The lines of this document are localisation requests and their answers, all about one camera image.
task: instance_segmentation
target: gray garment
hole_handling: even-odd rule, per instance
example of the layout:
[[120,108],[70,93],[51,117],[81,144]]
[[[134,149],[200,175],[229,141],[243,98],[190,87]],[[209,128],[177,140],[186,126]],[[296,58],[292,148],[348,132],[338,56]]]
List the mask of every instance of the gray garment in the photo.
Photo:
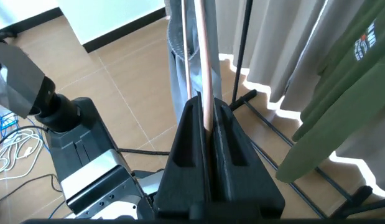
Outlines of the gray garment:
[[[185,76],[181,1],[170,0],[170,21],[167,28],[167,43],[169,47],[170,86],[172,90],[173,106],[177,122],[180,121],[184,105],[188,100],[187,81]],[[218,60],[216,6],[212,0],[204,1],[207,38],[210,51],[211,80],[213,96],[222,99],[220,61]],[[193,0],[187,0],[187,42],[189,51],[189,65],[192,97],[202,92],[202,70],[200,66],[197,22]]]

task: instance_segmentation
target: shirt logo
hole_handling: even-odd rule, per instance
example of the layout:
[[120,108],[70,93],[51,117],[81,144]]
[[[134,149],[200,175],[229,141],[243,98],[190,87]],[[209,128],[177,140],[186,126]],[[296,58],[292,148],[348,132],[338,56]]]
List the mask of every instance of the shirt logo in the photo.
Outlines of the shirt logo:
[[357,61],[361,60],[368,50],[376,43],[374,33],[374,21],[366,29],[366,32],[354,44],[354,54]]

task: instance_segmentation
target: clothes hanger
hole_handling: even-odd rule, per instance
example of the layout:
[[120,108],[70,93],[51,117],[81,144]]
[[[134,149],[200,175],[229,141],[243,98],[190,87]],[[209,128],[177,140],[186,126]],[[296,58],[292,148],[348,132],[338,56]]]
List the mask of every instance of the clothes hanger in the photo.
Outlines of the clothes hanger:
[[[183,42],[184,42],[184,61],[185,73],[187,76],[188,99],[191,96],[190,71],[188,64],[188,46],[187,46],[187,22],[185,1],[182,0],[182,23],[183,23]],[[213,87],[211,84],[211,63],[208,50],[205,10],[203,8],[203,0],[194,0],[195,17],[197,19],[198,43],[200,51],[200,66],[202,69],[202,100],[203,100],[203,126],[206,130],[206,141],[211,136],[213,129]]]

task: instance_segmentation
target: beige curtain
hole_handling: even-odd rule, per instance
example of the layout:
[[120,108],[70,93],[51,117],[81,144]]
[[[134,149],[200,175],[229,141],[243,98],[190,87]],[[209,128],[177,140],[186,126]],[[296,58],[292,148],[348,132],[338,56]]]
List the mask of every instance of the beige curtain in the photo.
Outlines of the beige curtain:
[[[270,86],[271,102],[284,95],[281,109],[302,111],[318,82],[318,64],[362,3],[363,0],[254,0],[243,61],[243,67],[250,69],[247,81]],[[219,50],[233,54],[234,65],[245,4],[245,0],[216,0]],[[353,161],[364,160],[376,179],[376,185],[372,185],[374,193],[385,195],[385,108],[352,134],[336,154]]]

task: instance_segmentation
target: coiled white cable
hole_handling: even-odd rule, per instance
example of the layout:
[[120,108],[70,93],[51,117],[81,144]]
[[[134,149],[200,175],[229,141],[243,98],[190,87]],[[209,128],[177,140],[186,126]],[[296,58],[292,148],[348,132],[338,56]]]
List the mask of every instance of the coiled white cable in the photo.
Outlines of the coiled white cable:
[[[8,140],[3,144],[3,147],[0,150],[0,162],[1,161],[3,162],[2,167],[0,167],[0,173],[2,173],[3,171],[9,171],[13,169],[17,160],[26,158],[31,154],[33,154],[34,152],[36,152],[35,158],[29,170],[25,174],[14,176],[14,177],[4,177],[4,178],[0,178],[0,180],[16,179],[16,178],[27,176],[35,166],[37,162],[37,158],[44,146],[43,140],[40,138],[40,136],[34,133],[34,131],[31,129],[23,129],[21,131],[18,131],[13,138],[9,138],[9,139],[10,140]],[[34,147],[28,147],[24,151],[23,155],[20,156],[19,154],[21,152],[23,145],[31,139],[37,140],[36,145]],[[14,146],[15,146],[15,150],[13,152],[13,157],[11,160],[12,149]]]

